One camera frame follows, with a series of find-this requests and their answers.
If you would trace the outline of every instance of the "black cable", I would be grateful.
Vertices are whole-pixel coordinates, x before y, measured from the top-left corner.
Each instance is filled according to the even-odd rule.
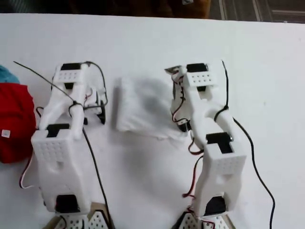
[[[241,128],[241,130],[244,132],[244,134],[247,136],[249,142],[250,142],[250,145],[251,145],[251,155],[252,155],[252,163],[253,163],[253,167],[254,167],[254,170],[255,170],[255,173],[259,179],[259,181],[262,183],[262,185],[264,186],[264,188],[266,189],[266,191],[268,192],[269,196],[271,197],[272,199],[272,210],[271,210],[271,215],[270,215],[270,221],[269,221],[269,227],[270,229],[272,229],[272,220],[273,220],[273,214],[274,214],[274,209],[275,209],[275,198],[273,197],[272,193],[270,192],[270,190],[268,189],[267,185],[264,183],[264,181],[262,180],[261,176],[259,175],[258,173],[258,170],[256,168],[256,164],[255,164],[255,159],[254,159],[254,144],[253,144],[253,141],[250,137],[250,135],[248,134],[248,132],[243,128],[243,126],[235,119],[234,119],[234,122],[239,126],[239,128]]]
[[[218,115],[224,111],[227,110],[228,107],[228,103],[229,103],[229,78],[228,78],[228,72],[227,69],[224,65],[224,61],[223,62],[223,66],[224,66],[224,70],[225,70],[225,77],[226,77],[226,102],[225,102],[225,106],[223,107],[223,109],[221,109],[220,111],[218,111],[214,117],[214,121],[216,122],[216,119],[218,117]],[[271,214],[270,214],[270,221],[269,221],[269,228],[272,229],[272,220],[273,220],[273,214],[274,214],[274,209],[275,209],[275,198],[273,197],[272,193],[270,192],[270,190],[268,189],[267,185],[264,183],[264,181],[262,180],[261,176],[258,173],[258,170],[256,168],[256,163],[255,163],[255,158],[254,158],[254,144],[253,141],[250,137],[250,135],[248,134],[248,132],[246,131],[246,129],[235,119],[233,118],[234,122],[238,125],[239,128],[241,128],[241,130],[244,132],[244,134],[247,136],[250,145],[251,145],[251,156],[252,156],[252,164],[255,170],[255,173],[259,179],[259,181],[261,182],[261,184],[263,185],[263,187],[266,189],[266,191],[268,192],[269,196],[272,199],[272,210],[271,210]]]
[[[64,226],[63,229],[66,229],[67,228],[67,221],[66,221],[66,219],[64,218],[64,216],[61,216],[61,215],[60,215],[60,218],[62,218],[63,222],[65,223],[65,226]]]
[[[223,67],[224,67],[224,72],[225,72],[225,80],[226,80],[226,101],[225,101],[225,105],[223,107],[223,109],[221,109],[220,111],[218,111],[214,117],[214,121],[216,122],[216,119],[218,117],[218,115],[225,110],[229,109],[229,77],[228,77],[228,72],[227,72],[227,68],[225,67],[224,61],[222,61],[223,63]]]
[[[87,136],[86,131],[85,131],[84,128],[82,129],[82,132],[84,133],[86,142],[87,142],[87,144],[88,144],[88,147],[89,147],[90,152],[91,152],[91,155],[92,155],[92,159],[93,159],[93,162],[94,162],[94,167],[95,167],[96,175],[97,175],[97,178],[98,178],[98,180],[99,180],[100,187],[101,187],[101,191],[102,191],[102,194],[103,194],[104,200],[105,200],[105,206],[106,206],[107,216],[108,216],[108,220],[109,220],[109,225],[110,225],[110,227],[111,227],[111,229],[112,229],[113,227],[112,227],[112,221],[111,221],[111,217],[110,217],[108,202],[107,202],[106,194],[105,194],[105,191],[104,191],[104,188],[103,188],[103,185],[102,185],[102,181],[101,181],[99,169],[97,168],[95,156],[94,156],[94,153],[93,153],[93,150],[92,150],[90,141],[89,141],[89,139],[88,139],[88,136]]]
[[[95,105],[95,106],[87,106],[87,107],[84,107],[82,104],[80,104],[79,102],[75,101],[75,100],[74,100],[71,96],[69,96],[64,90],[62,90],[61,88],[59,88],[58,86],[56,86],[55,84],[53,84],[52,82],[50,82],[49,80],[47,80],[45,77],[43,77],[42,75],[40,75],[39,73],[37,73],[37,72],[34,71],[33,69],[31,69],[31,68],[29,68],[29,67],[27,67],[27,66],[25,66],[25,65],[23,65],[23,64],[21,64],[21,63],[18,63],[18,62],[16,62],[16,61],[14,61],[14,63],[20,65],[21,67],[24,67],[24,68],[30,70],[30,71],[33,72],[33,73],[35,73],[35,74],[38,75],[40,78],[42,78],[43,80],[45,80],[46,82],[48,82],[49,84],[51,84],[51,86],[56,87],[58,90],[60,90],[61,92],[63,92],[66,96],[68,96],[68,97],[73,101],[73,104],[72,104],[71,106],[69,106],[69,113],[70,113],[70,109],[71,109],[73,106],[75,106],[75,105],[81,105],[82,108],[83,108],[84,110],[88,110],[88,109],[91,109],[91,108],[98,108],[98,107],[103,108],[103,107],[105,107],[106,104],[108,103],[108,97],[107,97],[107,91],[106,91],[106,85],[105,85],[104,74],[103,74],[101,68],[100,68],[96,63],[93,63],[93,62],[90,62],[90,61],[84,62],[84,63],[86,63],[86,64],[88,64],[88,65],[89,65],[89,64],[93,64],[93,65],[95,65],[95,66],[97,66],[97,67],[99,68],[99,70],[100,70],[100,72],[101,72],[101,74],[102,74],[102,79],[103,79],[103,83],[104,83],[106,103],[105,103],[105,104],[102,103],[101,105]]]
[[[42,106],[38,106],[38,107],[36,107],[36,113],[38,114],[38,116],[39,116],[39,118],[41,118],[41,113],[39,112],[39,110],[38,109],[44,109]]]
[[[72,97],[69,96],[64,90],[60,89],[58,86],[56,86],[55,84],[53,84],[52,82],[50,82],[49,80],[47,80],[45,77],[43,77],[42,75],[40,75],[39,73],[37,73],[37,72],[34,71],[33,69],[31,69],[31,68],[29,68],[29,67],[27,67],[27,66],[24,66],[23,64],[18,63],[18,62],[16,62],[16,61],[14,61],[14,63],[20,65],[21,67],[24,67],[24,68],[30,70],[30,71],[33,72],[33,73],[35,73],[35,74],[38,75],[40,78],[42,78],[43,80],[45,80],[46,82],[48,82],[49,84],[51,84],[53,87],[56,87],[58,90],[60,90],[62,93],[64,93],[64,94],[65,94],[66,96],[68,96],[70,99],[72,99]]]
[[[94,63],[94,62],[92,62],[92,61],[86,61],[86,62],[84,62],[84,63],[88,64],[88,66],[90,66],[90,64],[93,64],[93,65],[95,65],[95,66],[96,66],[96,67],[97,67],[97,68],[100,70],[100,73],[101,73],[101,75],[102,75],[102,80],[103,80],[104,88],[105,88],[105,98],[106,98],[106,103],[105,103],[105,105],[104,105],[104,106],[106,106],[106,105],[107,105],[107,103],[108,103],[108,96],[107,96],[107,89],[106,89],[105,77],[104,77],[104,74],[103,74],[102,69],[100,68],[100,66],[99,66],[99,65],[97,65],[96,63]]]

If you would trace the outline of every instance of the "white surface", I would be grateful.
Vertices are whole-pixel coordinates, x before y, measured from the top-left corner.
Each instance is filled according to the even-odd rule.
[[[196,158],[187,152],[190,139],[183,145],[114,131],[115,79],[169,81],[164,68],[211,59],[225,60],[231,113],[252,136],[258,170],[277,201],[274,228],[303,226],[304,25],[41,14],[0,15],[0,21],[0,63],[29,86],[36,105],[46,105],[50,86],[13,60],[49,79],[59,63],[101,65],[107,121],[90,123],[87,132],[117,228],[170,228],[191,201],[181,194],[189,188]],[[221,65],[217,75],[225,100]],[[244,146],[250,155],[246,138]],[[22,165],[1,165],[0,171],[1,227],[42,228],[52,214],[37,188],[18,188]],[[101,200],[95,181],[94,199]],[[231,218],[239,229],[268,228],[271,204],[248,157]]]
[[[154,78],[122,78],[118,90],[116,128],[162,139],[185,140],[169,107],[173,84]]]

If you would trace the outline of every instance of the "red fabric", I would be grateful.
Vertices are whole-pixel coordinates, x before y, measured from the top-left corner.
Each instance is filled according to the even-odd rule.
[[[35,129],[34,103],[28,87],[0,83],[0,161],[13,163],[30,157],[30,138]],[[10,137],[3,137],[2,130],[10,130]]]

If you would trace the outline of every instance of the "white tissue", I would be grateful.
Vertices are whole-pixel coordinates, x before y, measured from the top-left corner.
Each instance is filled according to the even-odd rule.
[[[159,139],[187,136],[172,122],[172,85],[155,78],[122,78],[117,129]]]

